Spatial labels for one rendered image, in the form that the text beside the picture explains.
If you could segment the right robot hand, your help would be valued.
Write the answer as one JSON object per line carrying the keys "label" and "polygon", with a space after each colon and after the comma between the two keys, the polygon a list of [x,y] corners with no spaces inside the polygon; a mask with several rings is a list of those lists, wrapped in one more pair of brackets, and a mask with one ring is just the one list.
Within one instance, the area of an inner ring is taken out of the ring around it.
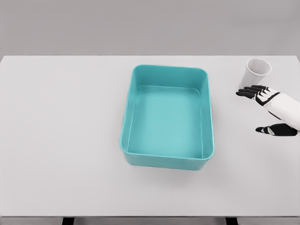
{"label": "right robot hand", "polygon": [[257,127],[256,132],[271,136],[296,136],[300,133],[300,102],[267,86],[252,85],[236,92],[254,100],[282,123]]}

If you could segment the white paper cup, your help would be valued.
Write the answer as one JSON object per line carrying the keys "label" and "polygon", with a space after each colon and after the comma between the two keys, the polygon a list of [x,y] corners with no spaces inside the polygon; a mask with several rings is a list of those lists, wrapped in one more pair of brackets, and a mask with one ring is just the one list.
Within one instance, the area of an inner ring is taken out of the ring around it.
{"label": "white paper cup", "polygon": [[272,71],[270,63],[261,58],[250,58],[246,63],[246,69],[239,88],[259,85]]}

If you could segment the teal rectangular plastic basket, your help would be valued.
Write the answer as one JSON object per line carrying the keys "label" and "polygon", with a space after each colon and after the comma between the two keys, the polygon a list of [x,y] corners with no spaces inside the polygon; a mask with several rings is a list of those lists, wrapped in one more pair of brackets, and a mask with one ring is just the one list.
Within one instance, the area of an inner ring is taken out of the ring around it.
{"label": "teal rectangular plastic basket", "polygon": [[120,148],[130,165],[201,170],[214,154],[208,73],[196,67],[136,66]]}

